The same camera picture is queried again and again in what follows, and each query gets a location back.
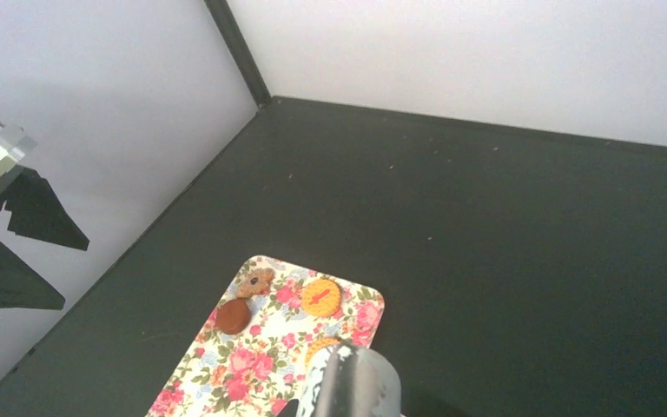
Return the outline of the floral cookie tray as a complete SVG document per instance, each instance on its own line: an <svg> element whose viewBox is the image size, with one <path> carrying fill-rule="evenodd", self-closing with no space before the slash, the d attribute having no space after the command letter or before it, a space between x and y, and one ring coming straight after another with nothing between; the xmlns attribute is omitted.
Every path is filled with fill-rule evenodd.
<svg viewBox="0 0 667 417"><path fill-rule="evenodd" d="M251 322L239 334L215 326L216 309L237 299L241 279L257 268L275 272L270 288L246 299ZM303 288L334 281L341 304L329 317L301 307ZM311 268L253 256L234 279L155 398L149 416L277 416L300 396L311 356L336 341L371 345L385 309L380 291Z"/></svg>

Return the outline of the metal tongs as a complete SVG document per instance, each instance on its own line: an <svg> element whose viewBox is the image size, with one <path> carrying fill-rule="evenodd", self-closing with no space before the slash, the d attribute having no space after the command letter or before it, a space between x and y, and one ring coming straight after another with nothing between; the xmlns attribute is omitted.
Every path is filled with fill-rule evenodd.
<svg viewBox="0 0 667 417"><path fill-rule="evenodd" d="M309 360L296 414L400 417L402 385L393 364L368 348L338 343Z"/></svg>

